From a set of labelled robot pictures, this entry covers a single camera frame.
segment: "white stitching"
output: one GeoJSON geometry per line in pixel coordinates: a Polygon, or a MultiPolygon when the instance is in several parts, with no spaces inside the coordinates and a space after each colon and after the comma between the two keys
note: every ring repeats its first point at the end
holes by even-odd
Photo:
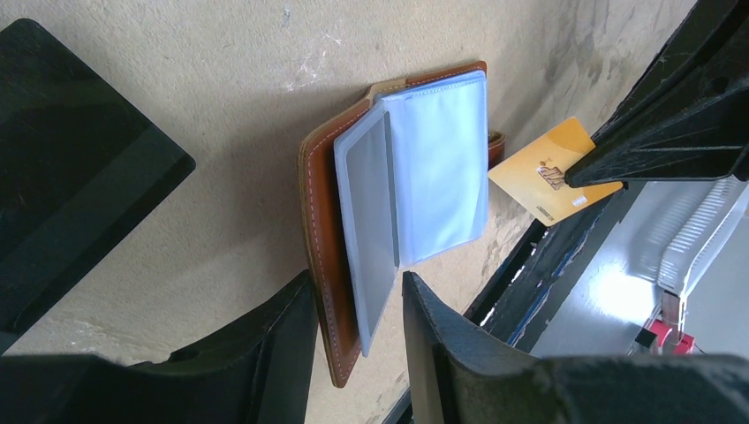
{"type": "MultiPolygon", "coordinates": [[[[349,120],[345,124],[339,126],[337,129],[335,129],[335,130],[331,131],[330,133],[328,133],[328,135],[326,135],[325,138],[323,138],[320,141],[320,143],[318,143],[318,145],[315,146],[312,149],[312,151],[309,152],[309,155],[306,158],[307,184],[309,185],[309,199],[310,199],[310,201],[309,201],[309,208],[310,208],[310,210],[312,212],[310,214],[312,216],[312,233],[314,235],[314,247],[317,250],[317,261],[320,263],[320,274],[322,276],[322,284],[325,286],[324,290],[322,292],[325,295],[325,299],[326,299],[326,302],[325,302],[325,315],[328,317],[328,322],[333,322],[333,319],[331,318],[331,312],[330,312],[330,303],[331,302],[330,302],[330,296],[328,294],[328,288],[329,288],[329,286],[325,282],[325,269],[322,266],[322,256],[320,255],[320,243],[319,243],[319,241],[317,239],[317,226],[314,223],[314,194],[313,194],[313,190],[312,190],[312,167],[310,166],[310,162],[312,162],[312,154],[314,153],[315,150],[317,150],[318,147],[322,146],[322,143],[324,143],[327,139],[329,139],[330,137],[332,137],[332,135],[334,133],[340,131],[345,126],[348,126],[351,122],[359,119],[359,117],[361,117],[362,115],[364,115],[367,112],[367,110],[361,111],[359,113],[359,115],[353,117],[351,120],[349,120]]],[[[333,329],[331,329],[330,326],[329,326],[328,330],[330,331],[330,335],[333,336],[333,353],[335,353],[335,355],[336,355],[336,365],[338,366],[338,372],[341,374],[341,376],[344,376],[344,374],[343,374],[344,371],[343,371],[343,369],[341,369],[341,358],[338,355],[338,343],[336,342],[336,332],[333,329]]],[[[356,361],[357,357],[359,356],[360,349],[361,349],[361,347],[357,348],[357,352],[353,356],[352,363],[349,366],[349,370],[346,373],[346,375],[344,376],[344,379],[348,379],[348,375],[351,373],[351,370],[353,369],[353,363],[356,361]]]]}
{"type": "Polygon", "coordinates": [[[411,85],[409,85],[409,84],[402,84],[400,86],[393,86],[393,87],[383,88],[382,90],[379,91],[379,93],[385,93],[385,92],[388,92],[388,91],[395,90],[397,88],[410,87],[410,86],[420,86],[420,85],[426,84],[428,82],[432,82],[432,81],[436,81],[436,80],[444,80],[445,78],[453,77],[455,75],[459,75],[461,73],[466,73],[466,72],[469,72],[469,71],[483,71],[483,69],[481,69],[480,66],[476,66],[474,68],[466,69],[465,71],[453,72],[453,73],[448,73],[447,75],[440,75],[438,77],[433,77],[433,78],[430,78],[430,79],[424,79],[423,81],[412,83],[411,85]]]}
{"type": "Polygon", "coordinates": [[[465,81],[465,82],[458,82],[456,84],[450,84],[448,86],[442,86],[439,88],[432,88],[431,90],[427,91],[419,91],[418,93],[414,93],[413,96],[416,97],[418,95],[430,95],[432,93],[439,93],[444,90],[449,90],[451,88],[457,88],[457,87],[464,87],[464,86],[471,86],[472,84],[478,84],[480,81],[465,81]]]}

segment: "beige wall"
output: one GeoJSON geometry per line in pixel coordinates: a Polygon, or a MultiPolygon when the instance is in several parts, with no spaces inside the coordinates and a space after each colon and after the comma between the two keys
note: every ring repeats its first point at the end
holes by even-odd
{"type": "MultiPolygon", "coordinates": [[[[692,0],[5,0],[39,21],[198,169],[11,349],[165,360],[306,267],[299,141],[364,88],[483,59],[511,150],[570,115],[594,131],[692,0]]],[[[495,187],[487,234],[419,266],[463,309],[529,223],[495,187]]],[[[322,344],[309,422],[379,422],[407,385],[399,289],[372,353],[334,389],[322,344]]]]}

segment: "card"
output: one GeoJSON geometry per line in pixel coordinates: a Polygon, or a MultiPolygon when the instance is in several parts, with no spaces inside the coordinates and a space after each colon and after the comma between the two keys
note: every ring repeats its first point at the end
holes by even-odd
{"type": "Polygon", "coordinates": [[[489,179],[551,226],[622,188],[621,182],[572,188],[564,173],[595,144],[570,117],[489,171],[489,179]]]}

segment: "red object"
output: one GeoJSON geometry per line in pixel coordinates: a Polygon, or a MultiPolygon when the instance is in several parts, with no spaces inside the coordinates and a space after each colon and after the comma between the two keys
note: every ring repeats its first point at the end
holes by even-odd
{"type": "Polygon", "coordinates": [[[666,343],[666,337],[669,336],[673,329],[668,325],[664,324],[661,320],[653,321],[650,326],[650,331],[653,331],[658,336],[658,349],[663,348],[663,344],[666,343]]]}
{"type": "Polygon", "coordinates": [[[688,355],[692,353],[692,349],[694,348],[694,337],[684,334],[684,337],[682,337],[681,342],[679,342],[676,349],[674,349],[675,355],[688,355]]]}

